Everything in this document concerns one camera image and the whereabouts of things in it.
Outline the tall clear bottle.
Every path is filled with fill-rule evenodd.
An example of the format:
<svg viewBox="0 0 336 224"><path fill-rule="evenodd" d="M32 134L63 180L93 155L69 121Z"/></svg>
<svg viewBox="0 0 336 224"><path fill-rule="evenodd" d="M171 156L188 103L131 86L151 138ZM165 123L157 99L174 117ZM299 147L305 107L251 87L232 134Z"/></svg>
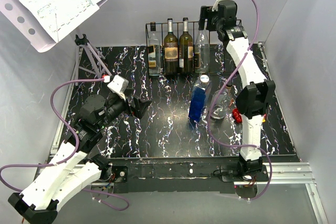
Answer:
<svg viewBox="0 0 336 224"><path fill-rule="evenodd" d="M194 71L208 73L210 63L210 48L205 30L199 30L194 47Z"/></svg>

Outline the blue square glass bottle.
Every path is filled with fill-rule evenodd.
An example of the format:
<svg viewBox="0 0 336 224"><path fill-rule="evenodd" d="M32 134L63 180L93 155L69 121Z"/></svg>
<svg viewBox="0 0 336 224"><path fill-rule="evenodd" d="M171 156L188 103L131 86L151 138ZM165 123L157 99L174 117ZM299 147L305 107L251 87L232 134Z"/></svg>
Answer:
<svg viewBox="0 0 336 224"><path fill-rule="evenodd" d="M188 118L191 121L199 122L206 107L209 94L211 92L212 82L206 74L200 75L192 89L191 103Z"/></svg>

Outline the clear round bottle cork stopper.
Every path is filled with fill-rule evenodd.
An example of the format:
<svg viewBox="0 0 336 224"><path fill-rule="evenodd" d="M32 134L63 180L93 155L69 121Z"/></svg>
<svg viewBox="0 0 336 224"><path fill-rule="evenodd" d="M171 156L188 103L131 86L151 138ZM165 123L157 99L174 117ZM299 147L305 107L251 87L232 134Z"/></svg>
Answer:
<svg viewBox="0 0 336 224"><path fill-rule="evenodd" d="M235 103L231 89L232 85L229 84L222 93L220 93L219 90L214 93L212 103L215 101L216 96L218 96L218 98L214 103L213 110L211 111L212 119L221 120L229 118Z"/></svg>

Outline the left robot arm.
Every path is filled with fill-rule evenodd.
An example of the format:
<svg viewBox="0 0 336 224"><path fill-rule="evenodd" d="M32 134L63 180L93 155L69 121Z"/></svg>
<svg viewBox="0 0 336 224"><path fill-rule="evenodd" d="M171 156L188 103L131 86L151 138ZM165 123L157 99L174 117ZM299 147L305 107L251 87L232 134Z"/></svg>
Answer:
<svg viewBox="0 0 336 224"><path fill-rule="evenodd" d="M12 193L8 202L29 223L53 223L64 204L96 180L106 182L113 174L112 163L100 154L87 155L103 137L103 130L120 114L141 119L151 100L127 99L112 93L86 98L74 130L38 177L23 191Z"/></svg>

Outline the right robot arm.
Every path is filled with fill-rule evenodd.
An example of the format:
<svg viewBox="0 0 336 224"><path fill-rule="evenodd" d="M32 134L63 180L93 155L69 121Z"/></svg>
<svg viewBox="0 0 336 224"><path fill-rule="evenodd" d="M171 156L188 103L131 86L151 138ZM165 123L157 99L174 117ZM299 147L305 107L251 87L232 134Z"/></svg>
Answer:
<svg viewBox="0 0 336 224"><path fill-rule="evenodd" d="M267 80L259 69L253 52L249 49L248 35L237 24L237 4L233 0L219 1L217 8L202 6L199 27L217 32L226 46L242 81L242 91L235 100L242 118L243 140L237 164L237 174L242 180L251 180L263 168L260 140L264 115L275 92L275 83Z"/></svg>

